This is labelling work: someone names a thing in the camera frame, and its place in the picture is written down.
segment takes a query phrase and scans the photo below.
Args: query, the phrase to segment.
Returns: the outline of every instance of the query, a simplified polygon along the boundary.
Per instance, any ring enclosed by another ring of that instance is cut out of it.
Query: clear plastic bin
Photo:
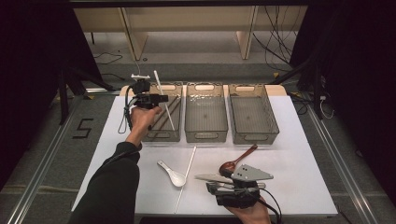
[[[154,119],[154,124],[148,134],[143,139],[144,142],[179,142],[180,141],[180,120],[182,108],[183,83],[161,83],[163,94],[168,95],[168,108],[175,130],[166,112],[165,103],[160,103],[163,112]],[[149,93],[161,94],[157,83],[151,83]]]
[[[225,142],[228,132],[221,83],[188,83],[185,132],[188,143]]]
[[[273,144],[279,129],[265,85],[231,84],[228,87],[233,143]]]

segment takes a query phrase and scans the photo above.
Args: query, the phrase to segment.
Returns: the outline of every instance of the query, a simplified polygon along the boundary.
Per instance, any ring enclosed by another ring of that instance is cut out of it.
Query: white table
[[[289,96],[269,98],[280,133],[271,146],[259,145],[256,151],[238,165],[245,163],[274,175],[274,179],[265,181],[266,189],[276,197],[283,215],[335,216],[336,208],[291,99]],[[124,141],[127,136],[127,133],[118,133],[123,104],[124,97],[116,97],[73,209],[84,194],[92,175],[102,162],[114,153],[116,144]],[[228,131],[225,143],[189,144],[186,142],[182,118],[180,142],[143,145],[138,163],[141,174],[135,208],[138,215],[231,215],[224,207],[217,205],[215,196],[207,192],[205,181],[194,178],[195,175],[217,174],[224,162],[235,160],[250,147],[234,145],[231,130]],[[165,170],[157,164],[157,160],[164,161],[182,174],[186,174],[190,166],[186,185],[182,188],[173,186]],[[262,191],[262,196],[276,208],[269,195]]]

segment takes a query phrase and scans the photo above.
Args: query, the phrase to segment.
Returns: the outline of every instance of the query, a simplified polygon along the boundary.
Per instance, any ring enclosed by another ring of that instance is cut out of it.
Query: black jacket
[[[141,147],[117,144],[114,155],[92,176],[68,223],[134,223]]]

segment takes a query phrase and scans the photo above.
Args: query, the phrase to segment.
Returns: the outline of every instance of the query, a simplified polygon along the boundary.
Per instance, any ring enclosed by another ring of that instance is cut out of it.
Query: person's hand
[[[225,208],[236,215],[244,224],[271,224],[268,208],[259,202],[249,208]]]
[[[155,115],[160,114],[161,111],[163,110],[159,106],[152,109],[134,107],[131,111],[132,130],[125,141],[139,146],[149,131],[149,125],[154,123]]]

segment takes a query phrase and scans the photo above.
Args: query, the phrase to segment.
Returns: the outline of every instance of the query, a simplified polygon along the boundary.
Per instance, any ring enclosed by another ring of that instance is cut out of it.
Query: wooden spoon
[[[244,154],[242,154],[242,156],[240,156],[238,159],[236,159],[234,161],[226,161],[226,162],[224,162],[219,168],[219,173],[222,176],[231,177],[231,174],[235,170],[236,164],[239,161],[241,161],[242,159],[244,159],[246,156],[248,156],[250,153],[252,153],[254,150],[256,150],[256,148],[257,148],[257,145],[253,145]]]

